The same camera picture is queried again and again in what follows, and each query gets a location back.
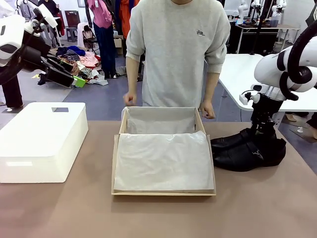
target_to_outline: pile of clothes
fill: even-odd
[[[101,58],[93,52],[84,51],[77,46],[59,47],[56,56],[72,66],[72,75],[85,79],[90,84],[108,84],[102,70],[95,70],[100,65]]]
[[[76,61],[80,61],[85,67],[92,69],[100,64],[99,56],[93,52],[86,52],[77,46],[59,47],[56,56],[71,65],[74,65]]]

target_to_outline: sweatshirt logo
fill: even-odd
[[[204,33],[201,30],[197,30],[197,35],[199,37],[205,36]]]

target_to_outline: black leather shoe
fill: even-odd
[[[285,140],[255,140],[216,154],[213,164],[225,170],[246,172],[258,167],[277,166],[285,155]]]
[[[250,128],[246,128],[235,135],[212,139],[211,151],[213,154],[217,154],[223,150],[227,150],[237,145],[241,145],[246,141],[250,140],[253,135],[253,131]]]

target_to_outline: green object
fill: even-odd
[[[77,77],[77,76],[74,76],[74,79],[76,80],[75,86],[80,87],[80,88],[84,87],[84,85],[86,83],[86,81],[84,79]]]

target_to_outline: pink shirt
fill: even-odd
[[[112,16],[103,0],[88,0],[88,6],[94,14],[94,23],[103,28],[108,28],[112,24]]]

